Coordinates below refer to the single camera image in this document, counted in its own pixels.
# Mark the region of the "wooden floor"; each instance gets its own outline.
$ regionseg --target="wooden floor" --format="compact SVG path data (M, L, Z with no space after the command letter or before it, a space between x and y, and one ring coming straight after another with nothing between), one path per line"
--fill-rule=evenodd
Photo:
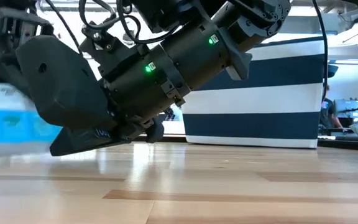
M358 151L134 143L4 158L0 223L358 224Z

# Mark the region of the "striped panel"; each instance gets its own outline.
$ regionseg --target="striped panel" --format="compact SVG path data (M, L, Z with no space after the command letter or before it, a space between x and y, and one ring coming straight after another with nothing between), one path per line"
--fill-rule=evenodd
M323 52L320 37L252 49L248 80L232 81L223 71L185 98L187 141L315 148Z

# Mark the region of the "metal bracket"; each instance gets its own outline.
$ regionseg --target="metal bracket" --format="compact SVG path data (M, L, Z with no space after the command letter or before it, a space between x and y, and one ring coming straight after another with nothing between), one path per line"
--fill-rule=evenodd
M226 29L220 29L219 35L225 41L227 51L229 52L230 66L226 68L232 80L244 80L249 75L249 65L251 63L252 55L238 50L236 43L230 38Z
M161 47L154 48L155 54L166 55L164 49ZM168 57L161 57L160 61L155 61L154 63L158 64L161 63L165 66L157 66L159 69L163 69L161 72L165 75L161 81L157 81L165 93L165 95L169 99L173 99L177 106L181 106L185 103L185 100L182 96L189 94L190 87L186 84L185 80L183 79L182 75L174 66L170 58Z
M23 35L21 42L25 42L35 35L38 26L41 27L40 34L53 35L53 26L48 20L26 11L0 8L0 37L6 34Z

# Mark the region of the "wire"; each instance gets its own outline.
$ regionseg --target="wire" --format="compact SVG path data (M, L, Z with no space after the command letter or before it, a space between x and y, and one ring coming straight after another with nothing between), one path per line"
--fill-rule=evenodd
M68 31L70 37L73 39L75 47L78 49L78 53L83 56L83 53L80 49L80 44L78 43L77 38L75 37L73 31L71 31L71 29L69 28L69 26L67 25L66 20L63 18L63 16L60 14L59 10L55 7L55 5L51 2L51 0L45 0L48 5L52 8L52 10L56 13L57 17L59 17L59 19L61 20L61 22L63 23L63 25L65 26L66 30Z
M345 21L345 22L352 22L352 21L346 20L341 13L338 13L338 15L339 15L340 18L342 18L343 21Z
M110 17L106 19L101 24L95 25L95 24L89 24L88 21L86 21L85 17L85 5L86 0L80 0L78 3L78 11L80 12L80 18L84 25L89 29L96 29L96 30L105 30L111 28L115 23L119 22L119 19L116 17L116 12L112 7L110 7L107 3L105 3L102 0L92 0L96 4L100 5L102 8L110 12Z
M348 42L349 40L351 40L351 39L353 39L353 38L355 38L355 37L357 37L357 36L358 36L358 33L356 33L355 35L349 37L349 38L346 39L346 40L343 40L342 43L344 44L344 43Z
M131 14L131 13L132 13L132 11L133 11L133 10L134 10L134 8L133 8L132 4L130 4L130 5L129 5L129 9L128 9L128 11L124 11L124 14L129 15L129 14Z
M134 37L131 34L131 31L129 30L128 25L127 25L127 23L125 21L126 16L124 15L125 12L124 12L124 5L122 3L122 0L117 0L117 12L118 12L118 19L121 21L121 24L122 24L122 27L125 30L125 33L136 44L152 44L152 43L160 42L160 41L166 39L167 37L169 37L170 35L172 35L179 28L179 26L176 26L172 30L167 32L166 34L161 35L160 37L156 37L156 38L148 39L148 40L139 40L138 37Z
M140 21L135 17L135 16L132 16L132 15L126 15L124 16L125 18L130 18L132 19L135 23L136 23L136 27L137 27L137 32L135 34L135 38L138 39L139 38L139 35L140 35L140 29L142 28L142 24L140 23Z
M316 0L312 0L314 9L316 10L318 21L320 23L321 27L321 33L323 35L323 41L324 41L324 90L323 90L323 96L321 102L324 101L324 99L327 96L327 89L328 89L328 39L327 39L327 33L323 22L323 17L321 16L321 12L319 10L319 7L317 5Z

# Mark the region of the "blue stripe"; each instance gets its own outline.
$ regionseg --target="blue stripe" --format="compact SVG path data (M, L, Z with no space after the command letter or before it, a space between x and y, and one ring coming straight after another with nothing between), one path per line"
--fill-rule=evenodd
M188 136L317 139L319 112L184 114L183 120Z
M247 80L233 81L224 70L196 91L321 83L323 62L324 55L252 61Z

